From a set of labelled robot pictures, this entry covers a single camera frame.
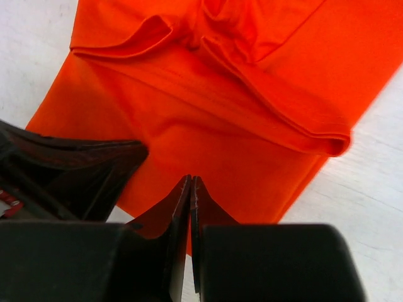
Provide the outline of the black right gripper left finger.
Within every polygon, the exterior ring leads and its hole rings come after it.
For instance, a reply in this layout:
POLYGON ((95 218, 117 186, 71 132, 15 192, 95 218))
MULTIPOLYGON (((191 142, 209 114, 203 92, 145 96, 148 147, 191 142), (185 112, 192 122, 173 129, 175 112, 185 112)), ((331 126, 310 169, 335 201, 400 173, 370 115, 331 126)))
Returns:
POLYGON ((191 176, 129 225, 137 235, 134 257, 135 301, 181 301, 191 176))

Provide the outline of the orange t shirt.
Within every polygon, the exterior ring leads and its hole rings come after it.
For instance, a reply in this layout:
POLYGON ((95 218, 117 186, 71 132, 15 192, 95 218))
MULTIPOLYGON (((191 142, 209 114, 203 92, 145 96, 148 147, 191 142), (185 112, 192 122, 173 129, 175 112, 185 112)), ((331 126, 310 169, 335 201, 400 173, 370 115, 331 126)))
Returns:
POLYGON ((273 223, 401 63, 401 1, 79 1, 27 129, 146 144, 132 216, 192 174, 237 221, 273 223))

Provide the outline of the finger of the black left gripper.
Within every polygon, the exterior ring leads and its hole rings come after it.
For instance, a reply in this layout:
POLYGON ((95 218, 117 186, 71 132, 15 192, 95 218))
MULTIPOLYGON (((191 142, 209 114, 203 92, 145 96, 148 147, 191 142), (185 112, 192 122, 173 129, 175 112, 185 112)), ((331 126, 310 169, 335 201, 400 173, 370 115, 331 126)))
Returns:
POLYGON ((137 140, 45 137, 1 122, 1 218, 106 221, 148 156, 137 140))

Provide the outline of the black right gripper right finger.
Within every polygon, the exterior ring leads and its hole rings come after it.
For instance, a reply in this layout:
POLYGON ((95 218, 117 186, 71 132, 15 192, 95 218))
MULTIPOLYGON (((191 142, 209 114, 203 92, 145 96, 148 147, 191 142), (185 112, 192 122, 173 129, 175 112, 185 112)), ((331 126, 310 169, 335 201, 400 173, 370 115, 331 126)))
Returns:
POLYGON ((200 176, 192 179, 190 205, 195 291, 201 301, 233 301, 238 223, 211 197, 200 176))

